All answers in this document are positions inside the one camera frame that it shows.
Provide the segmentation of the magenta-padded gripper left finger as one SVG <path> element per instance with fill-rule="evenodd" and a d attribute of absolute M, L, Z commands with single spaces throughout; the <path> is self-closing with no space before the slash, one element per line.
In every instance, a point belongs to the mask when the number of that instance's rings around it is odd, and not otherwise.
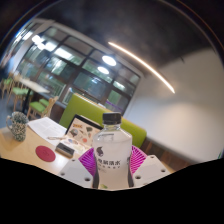
<path fill-rule="evenodd" d="M 98 174 L 94 149 L 89 149 L 78 159 L 69 160 L 58 176 L 81 187 L 97 189 Z"/>

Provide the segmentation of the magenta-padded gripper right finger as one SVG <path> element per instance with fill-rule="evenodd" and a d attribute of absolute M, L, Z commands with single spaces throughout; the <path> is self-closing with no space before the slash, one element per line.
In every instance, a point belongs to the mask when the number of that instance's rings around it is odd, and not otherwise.
<path fill-rule="evenodd" d="M 131 188 L 146 186 L 170 174 L 155 155 L 147 156 L 136 146 L 132 147 L 129 169 L 128 183 Z"/>

